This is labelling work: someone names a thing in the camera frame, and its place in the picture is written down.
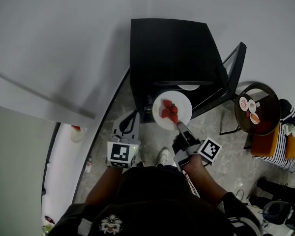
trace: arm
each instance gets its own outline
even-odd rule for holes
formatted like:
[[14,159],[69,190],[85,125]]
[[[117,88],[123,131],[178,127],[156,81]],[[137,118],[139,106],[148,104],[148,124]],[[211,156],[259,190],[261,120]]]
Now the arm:
[[121,168],[108,167],[86,199],[91,206],[106,206],[116,195],[122,176]]
[[230,223],[236,224],[234,226],[236,235],[262,235],[262,227],[256,216],[233,193],[228,193],[214,181],[203,166],[200,155],[193,155],[183,169],[196,187],[201,199],[214,206],[222,205],[222,211],[229,218]]
[[183,169],[204,201],[214,206],[218,206],[222,202],[227,191],[218,185],[207,172],[200,155],[193,155]]

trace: red fruit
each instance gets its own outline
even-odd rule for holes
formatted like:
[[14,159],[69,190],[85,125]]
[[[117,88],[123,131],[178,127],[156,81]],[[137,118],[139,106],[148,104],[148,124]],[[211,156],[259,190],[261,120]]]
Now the red fruit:
[[165,108],[169,108],[172,105],[170,100],[163,100],[163,105]]
[[79,126],[74,126],[74,125],[71,125],[71,127],[73,127],[76,131],[81,131],[81,128]]
[[166,118],[168,116],[169,116],[169,113],[168,113],[167,109],[163,109],[161,117]]
[[178,115],[169,116],[169,119],[171,119],[173,123],[177,124],[177,122],[178,122]]
[[178,108],[175,106],[175,104],[173,104],[173,105],[171,105],[171,106],[169,107],[169,112],[170,112],[171,114],[177,114],[177,113],[178,113]]

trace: white plate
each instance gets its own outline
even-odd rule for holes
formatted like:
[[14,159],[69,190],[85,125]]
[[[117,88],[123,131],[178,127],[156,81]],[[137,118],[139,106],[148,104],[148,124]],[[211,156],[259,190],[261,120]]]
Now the white plate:
[[192,91],[197,89],[200,85],[178,85],[181,89]]
[[178,91],[167,91],[160,94],[153,104],[153,117],[158,125],[167,130],[177,130],[177,125],[173,123],[169,118],[162,118],[161,113],[165,108],[163,100],[170,100],[178,108],[178,121],[183,122],[185,125],[191,119],[192,106],[190,100],[181,92]]
[[240,106],[241,110],[243,110],[245,112],[248,110],[248,101],[245,97],[241,97],[239,99],[239,106]]
[[252,115],[256,116],[259,119],[259,116],[256,113],[250,113],[250,120],[251,120],[251,122],[253,124],[255,124],[255,125],[259,124],[257,121],[255,121],[254,119],[251,118]]
[[253,100],[248,101],[248,109],[252,113],[254,113],[257,110],[256,103]]

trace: printed logo on shirt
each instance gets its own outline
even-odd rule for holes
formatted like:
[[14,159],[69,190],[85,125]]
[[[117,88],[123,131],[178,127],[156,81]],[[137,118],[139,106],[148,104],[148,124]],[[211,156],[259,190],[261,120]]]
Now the printed logo on shirt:
[[104,234],[119,234],[121,232],[122,220],[119,219],[116,215],[110,215],[107,218],[101,220],[99,230]]

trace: hand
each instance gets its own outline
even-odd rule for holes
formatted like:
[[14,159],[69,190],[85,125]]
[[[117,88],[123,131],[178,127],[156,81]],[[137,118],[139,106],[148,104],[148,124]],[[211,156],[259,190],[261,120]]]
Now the hand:
[[191,156],[189,163],[183,166],[183,170],[186,171],[187,174],[201,173],[203,169],[202,157],[199,154]]

